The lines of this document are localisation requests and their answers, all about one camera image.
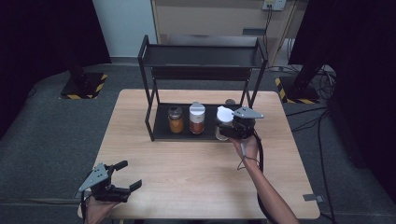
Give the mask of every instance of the forearm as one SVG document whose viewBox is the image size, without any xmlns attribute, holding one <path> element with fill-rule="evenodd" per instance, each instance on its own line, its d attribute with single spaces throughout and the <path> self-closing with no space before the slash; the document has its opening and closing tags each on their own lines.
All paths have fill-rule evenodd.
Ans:
<svg viewBox="0 0 396 224">
<path fill-rule="evenodd" d="M 291 211 L 289 206 L 262 174 L 257 163 L 255 161 L 245 159 L 244 164 L 259 193 L 262 204 L 274 220 L 280 224 L 299 223 L 297 217 Z"/>
</svg>

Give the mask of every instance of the black metal shelf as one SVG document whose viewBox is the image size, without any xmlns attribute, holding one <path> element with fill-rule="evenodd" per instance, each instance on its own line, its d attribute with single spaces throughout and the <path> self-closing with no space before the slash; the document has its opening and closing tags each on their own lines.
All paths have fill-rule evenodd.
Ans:
<svg viewBox="0 0 396 224">
<path fill-rule="evenodd" d="M 205 117 L 205 131 L 201 134 L 190 133 L 189 129 L 189 106 L 178 103 L 164 104 L 160 101 L 157 80 L 221 80 L 221 81 L 243 81 L 245 82 L 239 106 L 245 97 L 249 107 L 253 106 L 254 99 L 262 81 L 267 55 L 263 44 L 256 40 L 254 45 L 246 46 L 203 46 L 203 45 L 158 45 L 150 44 L 149 37 L 145 35 L 139 54 L 140 72 L 143 78 L 146 95 L 148 98 L 148 112 L 146 125 L 151 141 L 155 139 L 197 139 L 212 140 L 215 137 L 215 122 L 217 107 L 220 105 L 207 105 Z M 146 75 L 146 68 L 150 68 L 153 80 L 152 91 Z M 250 97 L 248 83 L 253 68 L 260 69 L 257 82 Z M 157 116 L 154 129 L 149 125 L 149 116 L 154 98 L 157 99 Z M 167 118 L 169 106 L 183 106 L 185 128 L 183 133 L 171 133 Z"/>
</svg>

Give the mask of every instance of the white wall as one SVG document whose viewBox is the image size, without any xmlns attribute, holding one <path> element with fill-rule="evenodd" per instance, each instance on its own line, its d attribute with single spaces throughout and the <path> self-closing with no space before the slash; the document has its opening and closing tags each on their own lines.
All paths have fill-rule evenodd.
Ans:
<svg viewBox="0 0 396 224">
<path fill-rule="evenodd" d="M 110 57 L 136 57 L 144 35 L 157 43 L 150 0 L 93 0 Z"/>
</svg>

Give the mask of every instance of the human hand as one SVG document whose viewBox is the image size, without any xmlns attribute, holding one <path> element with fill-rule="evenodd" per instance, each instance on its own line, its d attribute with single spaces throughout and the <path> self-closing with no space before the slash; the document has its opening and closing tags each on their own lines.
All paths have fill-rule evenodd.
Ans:
<svg viewBox="0 0 396 224">
<path fill-rule="evenodd" d="M 105 220 L 111 210 L 120 202 L 100 202 L 90 197 L 87 202 L 86 224 L 99 224 Z"/>
<path fill-rule="evenodd" d="M 233 146 L 236 149 L 236 153 L 238 153 L 238 156 L 241 158 L 241 160 L 245 160 L 245 158 L 256 160 L 259 148 L 257 146 L 257 141 L 254 136 L 250 136 L 249 138 L 242 140 L 233 138 L 229 138 L 229 140 L 233 143 Z M 242 152 L 241 143 L 243 143 L 243 145 L 245 146 L 245 155 Z"/>
</svg>

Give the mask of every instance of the glass jar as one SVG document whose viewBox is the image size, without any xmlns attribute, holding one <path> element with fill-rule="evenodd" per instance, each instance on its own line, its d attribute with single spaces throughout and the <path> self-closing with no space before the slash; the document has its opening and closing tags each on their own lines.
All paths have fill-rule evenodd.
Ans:
<svg viewBox="0 0 396 224">
<path fill-rule="evenodd" d="M 205 107 L 198 102 L 190 106 L 190 131 L 200 134 L 205 129 Z"/>
<path fill-rule="evenodd" d="M 224 107 L 224 106 L 219 106 L 218 113 L 217 113 L 217 122 L 219 124 L 233 126 L 233 111 L 229 108 Z M 220 133 L 219 126 L 216 126 L 216 138 L 219 139 L 220 141 L 228 140 L 228 137 L 226 137 Z"/>
<path fill-rule="evenodd" d="M 183 111 L 178 106 L 172 106 L 168 109 L 169 128 L 172 133 L 183 132 Z"/>
</svg>

